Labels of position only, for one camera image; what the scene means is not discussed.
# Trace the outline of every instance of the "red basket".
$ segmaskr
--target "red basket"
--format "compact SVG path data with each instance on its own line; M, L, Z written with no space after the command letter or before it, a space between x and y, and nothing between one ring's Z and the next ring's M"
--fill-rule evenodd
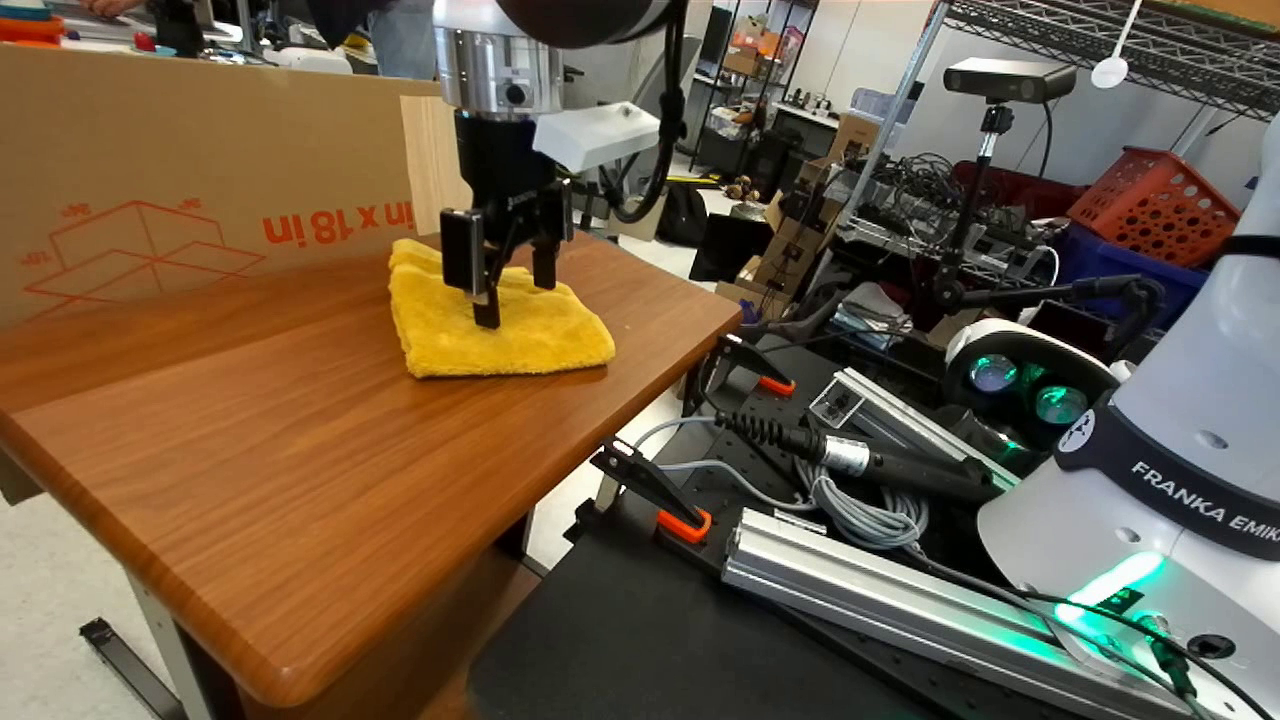
M1195 170L1146 147L1125 147L1068 217L1090 236L1179 269L1205 269L1241 222Z

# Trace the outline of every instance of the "wooden tabletop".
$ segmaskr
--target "wooden tabletop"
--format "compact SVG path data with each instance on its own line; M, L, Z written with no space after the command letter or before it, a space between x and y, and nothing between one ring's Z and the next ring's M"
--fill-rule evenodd
M558 281L607 368L412 380L382 259L0 333L0 440L245 691L294 710L734 321L598 242Z

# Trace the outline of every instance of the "floor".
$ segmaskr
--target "floor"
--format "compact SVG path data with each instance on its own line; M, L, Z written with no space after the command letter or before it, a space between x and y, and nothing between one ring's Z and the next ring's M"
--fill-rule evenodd
M620 242L649 265L689 275L692 253L655 242ZM680 411L665 394L620 436ZM527 562L551 567L576 503L598 483L595 469L576 469L530 512ZM46 496L21 510L0 503L0 716L3 720L147 720L147 710L81 640L81 626L104 618L139 656L158 668L154 644L136 612L121 565Z

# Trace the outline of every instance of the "yellow cloth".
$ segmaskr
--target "yellow cloth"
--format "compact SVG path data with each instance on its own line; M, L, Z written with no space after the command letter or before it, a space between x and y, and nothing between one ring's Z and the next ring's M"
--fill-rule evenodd
M473 299L440 275L440 253L391 246L391 321L412 377L530 377L607 363L603 321L567 283L535 288L527 269L502 269L499 329L473 321Z

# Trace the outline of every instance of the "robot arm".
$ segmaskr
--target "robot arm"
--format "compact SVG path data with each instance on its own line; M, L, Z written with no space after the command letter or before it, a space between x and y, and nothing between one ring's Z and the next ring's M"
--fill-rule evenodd
M473 298L478 329L499 329L497 275L530 246L530 281L554 288L554 253L571 236L567 174L612 163L652 145L635 108L558 111L554 48L588 48L668 27L668 96L661 170L630 217L645 217L668 175L680 137L680 38L689 0L435 0L435 48L457 103L467 212L440 217L442 283Z
M981 512L1017 588L1159 618L1280 711L1280 115L1247 212L1195 306L1054 456Z

